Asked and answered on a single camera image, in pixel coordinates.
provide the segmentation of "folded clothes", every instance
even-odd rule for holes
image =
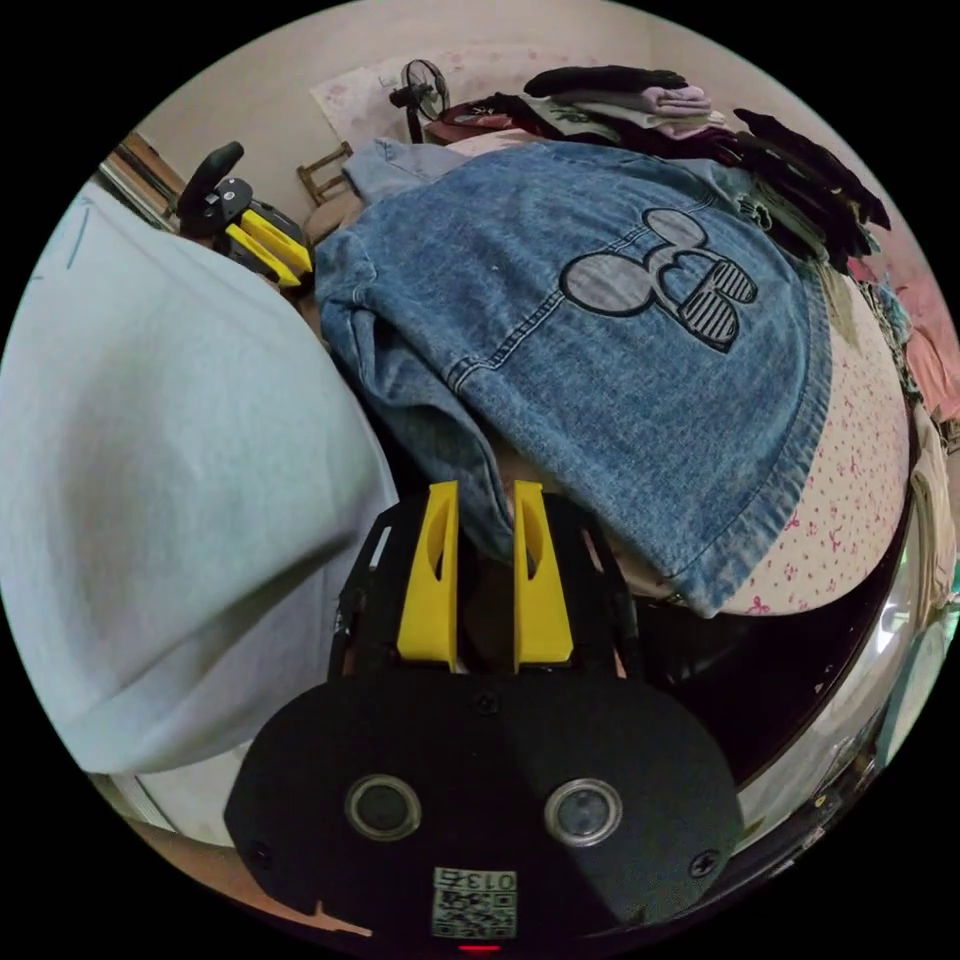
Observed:
[[[518,127],[548,140],[573,140],[600,146],[620,146],[621,135],[608,123],[590,117],[572,104],[557,103],[550,97],[495,93],[485,104],[505,113]]]
[[[648,102],[643,99],[642,90],[622,92],[619,90],[596,90],[583,88],[568,90],[564,93],[551,93],[550,99],[557,103],[606,103],[627,110],[649,112]]]
[[[736,134],[725,127],[707,126],[696,136],[671,139],[657,129],[642,129],[622,117],[591,116],[573,104],[558,103],[552,97],[497,93],[486,102],[508,114],[528,133],[548,140],[615,146],[652,157],[715,160],[727,166],[740,162],[730,149],[737,142]]]
[[[672,70],[642,70],[639,67],[558,67],[539,73],[523,92],[531,97],[552,97],[570,90],[613,90],[640,93],[648,87],[679,90],[687,81]]]
[[[707,114],[697,114],[688,117],[669,117],[662,114],[647,113],[644,110],[631,110],[612,103],[575,103],[572,104],[584,113],[602,117],[617,117],[636,124],[642,130],[658,130],[665,137],[673,140],[683,140],[696,136],[708,127],[719,127],[730,130],[726,117],[719,111]]]
[[[802,134],[788,129],[776,117],[752,110],[738,108],[734,115],[741,119],[756,137],[785,151],[814,171],[828,186],[840,189],[860,209],[862,223],[875,223],[884,230],[890,229],[890,218],[879,197],[874,196],[860,182],[856,174],[848,170],[829,150],[814,143]]]
[[[737,143],[732,149],[740,156],[740,166],[765,181],[776,194],[821,228],[834,269],[847,273],[851,257],[859,259],[872,252],[856,211],[842,193],[831,191],[822,180],[804,176],[766,141],[748,133],[736,136]]]
[[[682,97],[673,93],[684,93]],[[668,91],[663,87],[650,87],[640,94],[641,110],[661,117],[688,117],[707,114],[713,109],[710,98],[699,87],[685,87],[682,91]]]

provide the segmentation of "screw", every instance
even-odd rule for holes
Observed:
[[[254,843],[250,847],[250,859],[253,860],[255,866],[266,870],[273,863],[273,854],[270,853],[270,848],[265,844]]]
[[[495,693],[485,690],[473,698],[473,709],[481,717],[492,717],[500,709],[500,701]]]
[[[717,869],[719,862],[720,854],[716,850],[704,850],[690,862],[688,873],[694,880],[702,880]]]

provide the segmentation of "white sweatshirt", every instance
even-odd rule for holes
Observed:
[[[326,677],[396,498],[355,398],[259,277],[93,185],[0,365],[0,592],[77,763],[169,770]]]

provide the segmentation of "white wall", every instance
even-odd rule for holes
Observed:
[[[884,248],[883,260],[892,260],[897,265],[899,282],[929,269],[920,245],[886,190],[837,131],[799,97],[726,47],[685,27],[651,15],[648,30],[653,66],[676,70],[696,86],[703,87],[733,126],[745,129],[745,125],[733,117],[734,107],[775,116],[791,130],[833,152],[868,190],[883,200],[893,232],[878,229],[876,236]]]
[[[318,83],[389,57],[482,41],[641,65],[650,57],[650,19],[602,0],[362,0],[230,54],[177,90],[139,130],[181,176],[215,147],[239,140],[246,156],[237,174],[258,197],[302,220],[311,204],[296,168],[339,142],[310,95]]]
[[[768,74],[683,27],[604,0],[362,0],[313,14],[225,57],[177,90],[140,125],[161,156],[189,176],[210,150],[239,140],[237,173],[298,220],[311,203],[300,164],[338,138],[310,94],[324,80],[394,56],[475,42],[530,43],[584,58],[666,67],[704,87],[728,116],[770,113],[837,154],[877,193],[894,235],[879,232],[901,278],[923,269],[913,235],[864,163],[831,127]]]

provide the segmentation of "pink cloth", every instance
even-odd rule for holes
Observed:
[[[931,272],[898,288],[897,297],[910,315],[907,364],[933,414],[941,420],[960,417],[960,343],[957,331]]]
[[[647,87],[640,94],[640,101],[643,109],[658,117],[706,116],[713,110],[713,103],[699,87],[682,87],[679,90]]]

